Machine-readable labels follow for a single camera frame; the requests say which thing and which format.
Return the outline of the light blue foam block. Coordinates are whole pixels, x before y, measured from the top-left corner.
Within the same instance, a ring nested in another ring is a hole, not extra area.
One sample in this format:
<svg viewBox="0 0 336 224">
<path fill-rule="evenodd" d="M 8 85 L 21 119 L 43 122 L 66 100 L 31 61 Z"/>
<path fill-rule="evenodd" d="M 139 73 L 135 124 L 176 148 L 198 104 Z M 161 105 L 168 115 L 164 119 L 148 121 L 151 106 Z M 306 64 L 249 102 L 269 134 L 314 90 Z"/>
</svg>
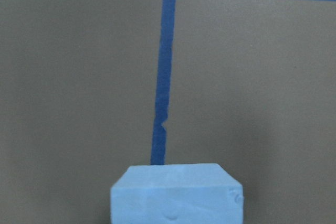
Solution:
<svg viewBox="0 0 336 224">
<path fill-rule="evenodd" d="M 243 223 L 243 187 L 218 164 L 130 166 L 111 187 L 112 223 Z"/>
</svg>

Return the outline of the brown paper table cover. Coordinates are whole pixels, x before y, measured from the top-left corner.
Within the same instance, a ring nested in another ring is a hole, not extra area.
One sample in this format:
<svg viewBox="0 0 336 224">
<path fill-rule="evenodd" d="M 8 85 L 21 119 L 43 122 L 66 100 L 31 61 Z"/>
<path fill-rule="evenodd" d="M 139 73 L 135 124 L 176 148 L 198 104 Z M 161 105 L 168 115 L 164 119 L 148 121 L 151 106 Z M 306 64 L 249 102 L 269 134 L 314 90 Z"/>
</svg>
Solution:
<svg viewBox="0 0 336 224">
<path fill-rule="evenodd" d="M 1 0 L 1 223 L 109 223 L 150 162 L 162 0 Z M 176 0 L 168 164 L 245 223 L 335 223 L 335 2 Z"/>
</svg>

